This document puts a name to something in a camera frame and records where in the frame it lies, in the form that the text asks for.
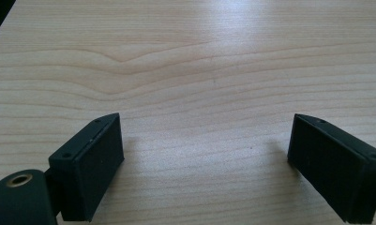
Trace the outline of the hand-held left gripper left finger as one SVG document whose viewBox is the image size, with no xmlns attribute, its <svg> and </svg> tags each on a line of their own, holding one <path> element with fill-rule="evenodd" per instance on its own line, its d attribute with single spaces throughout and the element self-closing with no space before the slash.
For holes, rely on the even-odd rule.
<svg viewBox="0 0 376 225">
<path fill-rule="evenodd" d="M 123 160 L 117 113 L 91 121 L 50 155 L 47 181 L 63 220 L 92 220 Z"/>
</svg>

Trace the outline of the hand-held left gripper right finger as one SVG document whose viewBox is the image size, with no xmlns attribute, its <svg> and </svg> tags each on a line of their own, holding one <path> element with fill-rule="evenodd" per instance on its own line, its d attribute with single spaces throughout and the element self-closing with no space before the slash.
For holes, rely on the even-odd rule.
<svg viewBox="0 0 376 225">
<path fill-rule="evenodd" d="M 376 148 L 309 115 L 293 118 L 288 161 L 339 217 L 370 224 L 376 214 Z"/>
</svg>

